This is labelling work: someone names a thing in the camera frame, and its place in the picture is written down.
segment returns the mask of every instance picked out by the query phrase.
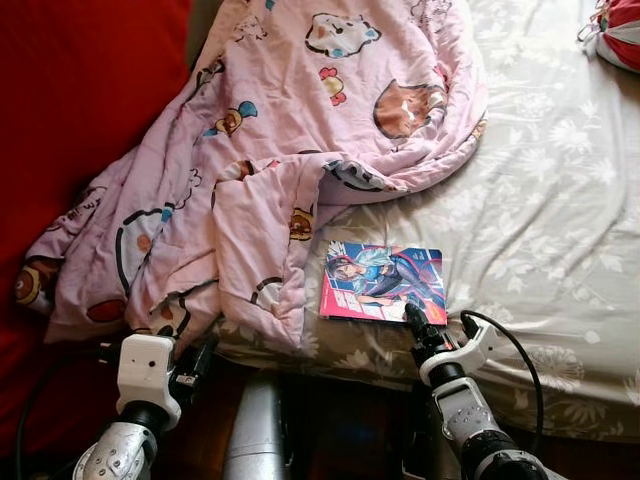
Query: bed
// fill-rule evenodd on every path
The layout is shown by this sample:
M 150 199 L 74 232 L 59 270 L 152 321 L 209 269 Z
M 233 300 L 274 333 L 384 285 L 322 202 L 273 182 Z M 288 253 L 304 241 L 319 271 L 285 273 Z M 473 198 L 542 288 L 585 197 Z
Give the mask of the bed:
M 227 0 L 199 66 L 242 15 Z M 492 316 L 532 355 L 545 433 L 640 435 L 640 81 L 583 51 L 590 1 L 472 0 L 487 70 L 489 126 L 475 157 L 422 193 L 343 212 L 305 269 L 303 349 L 282 352 L 221 321 L 219 353 L 255 367 L 406 388 L 407 331 L 318 316 L 330 240 L 440 248 L 447 309 Z M 513 350 L 476 378 L 505 422 L 532 430 L 532 384 Z

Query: red sofa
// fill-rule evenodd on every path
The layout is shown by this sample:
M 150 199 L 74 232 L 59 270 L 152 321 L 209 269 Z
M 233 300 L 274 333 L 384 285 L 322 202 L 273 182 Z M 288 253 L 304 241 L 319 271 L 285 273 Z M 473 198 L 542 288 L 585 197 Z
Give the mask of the red sofa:
M 46 319 L 13 305 L 23 255 L 184 85 L 191 0 L 0 2 L 0 457 L 42 373 L 77 346 L 43 346 Z M 26 453 L 81 451 L 115 412 L 115 371 L 74 362 L 26 424 Z

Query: mattress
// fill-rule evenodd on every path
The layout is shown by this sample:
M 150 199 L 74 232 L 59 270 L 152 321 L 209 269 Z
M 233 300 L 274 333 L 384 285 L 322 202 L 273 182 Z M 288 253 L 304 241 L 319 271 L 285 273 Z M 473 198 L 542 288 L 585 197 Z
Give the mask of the mattress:
M 227 0 L 198 62 L 243 15 Z M 405 329 L 318 315 L 330 240 L 441 249 L 450 324 L 472 309 L 521 340 L 544 386 L 545 433 L 640 437 L 640 77 L 583 50 L 589 1 L 472 0 L 490 89 L 475 157 L 420 194 L 352 207 L 315 234 L 303 348 L 282 351 L 230 321 L 219 352 L 256 367 L 408 388 Z M 475 377 L 499 419 L 533 429 L 532 383 L 515 349 Z

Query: pink blanket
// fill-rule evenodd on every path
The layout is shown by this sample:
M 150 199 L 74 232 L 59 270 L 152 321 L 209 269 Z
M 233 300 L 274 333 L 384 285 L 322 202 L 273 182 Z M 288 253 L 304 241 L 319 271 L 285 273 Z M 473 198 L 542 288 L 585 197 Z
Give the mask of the pink blanket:
M 462 1 L 254 2 L 37 240 L 16 297 L 51 314 L 48 342 L 128 324 L 182 349 L 223 314 L 295 348 L 314 231 L 455 172 L 486 95 Z

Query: red and white bag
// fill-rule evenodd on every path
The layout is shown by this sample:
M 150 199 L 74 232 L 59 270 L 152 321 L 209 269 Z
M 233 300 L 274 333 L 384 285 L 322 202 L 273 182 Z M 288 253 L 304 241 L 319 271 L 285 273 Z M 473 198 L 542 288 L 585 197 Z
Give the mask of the red and white bag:
M 595 39 L 601 57 L 640 73 L 640 0 L 598 0 L 591 23 L 580 30 L 578 39 Z

